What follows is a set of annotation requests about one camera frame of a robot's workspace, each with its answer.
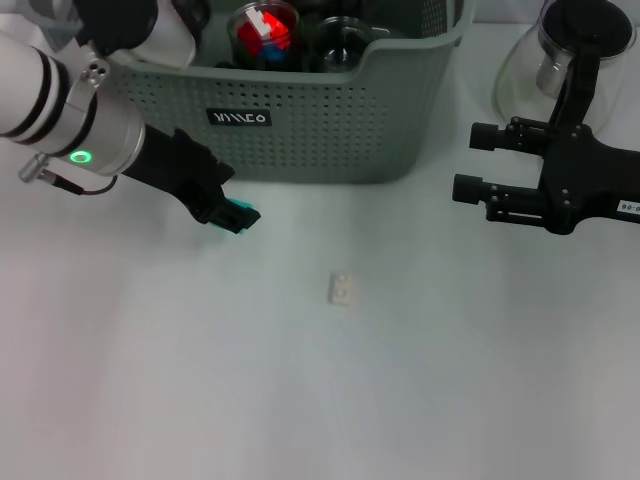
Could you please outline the grey perforated storage bin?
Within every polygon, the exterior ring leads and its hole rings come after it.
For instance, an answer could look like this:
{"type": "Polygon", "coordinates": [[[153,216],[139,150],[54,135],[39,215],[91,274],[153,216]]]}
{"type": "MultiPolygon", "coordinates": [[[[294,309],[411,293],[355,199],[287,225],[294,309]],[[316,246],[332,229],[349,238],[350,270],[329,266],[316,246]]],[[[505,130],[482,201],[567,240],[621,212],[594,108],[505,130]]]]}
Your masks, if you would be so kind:
{"type": "Polygon", "coordinates": [[[184,70],[116,67],[111,89],[151,126],[182,129],[241,180],[373,184],[418,160],[426,126],[475,0],[363,0],[359,18],[387,28],[342,73],[216,68],[232,60],[231,15],[251,0],[209,0],[201,48],[184,70]]]}

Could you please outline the dark red long brick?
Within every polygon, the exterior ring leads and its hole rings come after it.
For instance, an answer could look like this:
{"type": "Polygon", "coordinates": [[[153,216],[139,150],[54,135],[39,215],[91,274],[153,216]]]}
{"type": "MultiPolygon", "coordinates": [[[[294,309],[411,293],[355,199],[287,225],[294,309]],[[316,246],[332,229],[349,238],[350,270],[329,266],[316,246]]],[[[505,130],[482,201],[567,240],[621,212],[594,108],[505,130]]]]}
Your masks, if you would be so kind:
{"type": "Polygon", "coordinates": [[[237,36],[240,45],[251,57],[257,57],[260,54],[262,50],[262,38],[250,22],[243,23],[237,29],[237,36]]]}

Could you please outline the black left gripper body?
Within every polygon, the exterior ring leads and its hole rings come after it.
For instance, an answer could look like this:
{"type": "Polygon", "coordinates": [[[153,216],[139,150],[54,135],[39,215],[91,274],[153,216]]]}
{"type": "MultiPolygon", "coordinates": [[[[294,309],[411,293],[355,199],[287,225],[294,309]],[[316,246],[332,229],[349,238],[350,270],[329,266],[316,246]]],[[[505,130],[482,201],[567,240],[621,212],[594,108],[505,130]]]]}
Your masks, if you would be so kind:
{"type": "Polygon", "coordinates": [[[124,175],[175,197],[202,224],[233,224],[235,207],[218,183],[217,161],[186,132],[168,135],[147,125],[141,150],[124,175]]]}

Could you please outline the glass jar with bricks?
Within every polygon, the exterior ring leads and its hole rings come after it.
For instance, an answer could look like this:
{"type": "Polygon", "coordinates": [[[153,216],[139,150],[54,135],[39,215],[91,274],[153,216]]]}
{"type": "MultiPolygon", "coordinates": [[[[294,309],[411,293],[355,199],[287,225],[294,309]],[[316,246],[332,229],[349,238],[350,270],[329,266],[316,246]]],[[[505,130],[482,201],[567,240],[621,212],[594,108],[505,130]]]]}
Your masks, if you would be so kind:
{"type": "Polygon", "coordinates": [[[246,15],[246,10],[249,7],[255,7],[261,12],[270,12],[289,29],[289,34],[283,37],[270,38],[268,33],[266,35],[262,35],[262,48],[264,45],[275,44],[281,49],[287,48],[290,55],[295,55],[302,60],[303,39],[300,16],[298,11],[285,0],[255,0],[243,5],[231,15],[227,23],[227,31],[231,42],[232,54],[234,52],[243,52],[248,54],[239,43],[237,29],[243,23],[249,22],[246,15]]]}

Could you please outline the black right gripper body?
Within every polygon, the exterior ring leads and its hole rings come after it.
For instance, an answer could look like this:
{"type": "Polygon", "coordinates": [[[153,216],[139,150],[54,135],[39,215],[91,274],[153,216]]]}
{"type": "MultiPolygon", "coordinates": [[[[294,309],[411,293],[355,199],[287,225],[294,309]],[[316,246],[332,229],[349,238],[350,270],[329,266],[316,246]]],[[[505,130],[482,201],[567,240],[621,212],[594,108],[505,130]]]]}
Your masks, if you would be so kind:
{"type": "Polygon", "coordinates": [[[605,145],[586,125],[566,127],[544,152],[538,189],[552,234],[591,218],[640,224],[640,152],[605,145]]]}

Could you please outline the orange-red sloped brick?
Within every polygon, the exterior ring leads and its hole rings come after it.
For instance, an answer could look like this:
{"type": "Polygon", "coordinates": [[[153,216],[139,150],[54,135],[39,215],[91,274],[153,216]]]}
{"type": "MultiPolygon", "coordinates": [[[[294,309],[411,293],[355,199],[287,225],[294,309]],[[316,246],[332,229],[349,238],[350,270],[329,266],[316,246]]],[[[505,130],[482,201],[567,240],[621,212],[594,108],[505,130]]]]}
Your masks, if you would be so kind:
{"type": "Polygon", "coordinates": [[[270,12],[263,11],[262,18],[264,23],[268,26],[268,34],[270,38],[283,37],[289,34],[288,27],[270,12]]]}

